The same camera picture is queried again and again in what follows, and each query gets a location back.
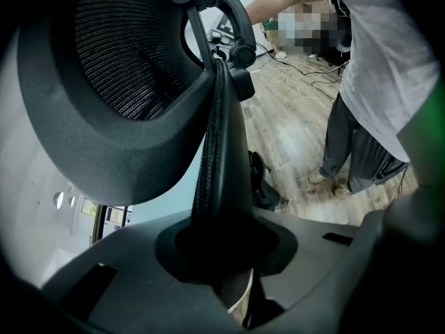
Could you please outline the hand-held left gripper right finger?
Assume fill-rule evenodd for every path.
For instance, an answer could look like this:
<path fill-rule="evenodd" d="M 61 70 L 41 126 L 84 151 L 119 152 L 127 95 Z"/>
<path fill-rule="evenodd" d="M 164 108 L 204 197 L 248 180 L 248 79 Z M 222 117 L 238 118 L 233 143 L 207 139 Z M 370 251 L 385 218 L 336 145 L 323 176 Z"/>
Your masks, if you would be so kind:
<path fill-rule="evenodd" d="M 256 326 L 340 326 L 350 295 L 345 284 L 349 247 L 325 236 L 350 241 L 357 228 L 262 209 L 256 209 L 255 218 L 273 236 L 272 249 L 255 268 L 264 295 Z"/>

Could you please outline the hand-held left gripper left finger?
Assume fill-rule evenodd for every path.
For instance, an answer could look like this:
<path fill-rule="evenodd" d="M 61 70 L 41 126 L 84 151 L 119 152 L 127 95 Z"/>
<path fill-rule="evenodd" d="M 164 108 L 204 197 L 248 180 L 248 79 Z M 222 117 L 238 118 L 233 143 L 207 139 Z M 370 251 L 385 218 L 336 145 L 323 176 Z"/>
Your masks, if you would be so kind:
<path fill-rule="evenodd" d="M 126 226 L 58 270 L 42 291 L 81 333 L 242 333 L 208 285 L 183 283 L 155 256 L 155 241 L 185 216 Z"/>

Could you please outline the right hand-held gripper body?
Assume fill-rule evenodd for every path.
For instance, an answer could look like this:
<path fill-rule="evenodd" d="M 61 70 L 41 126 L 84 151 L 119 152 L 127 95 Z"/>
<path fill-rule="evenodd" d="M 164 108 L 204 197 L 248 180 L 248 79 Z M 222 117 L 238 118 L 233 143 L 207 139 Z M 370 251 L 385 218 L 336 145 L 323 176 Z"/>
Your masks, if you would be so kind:
<path fill-rule="evenodd" d="M 221 13 L 211 25 L 207 33 L 207 40 L 215 45 L 232 46 L 234 44 L 234 30 L 225 14 Z"/>

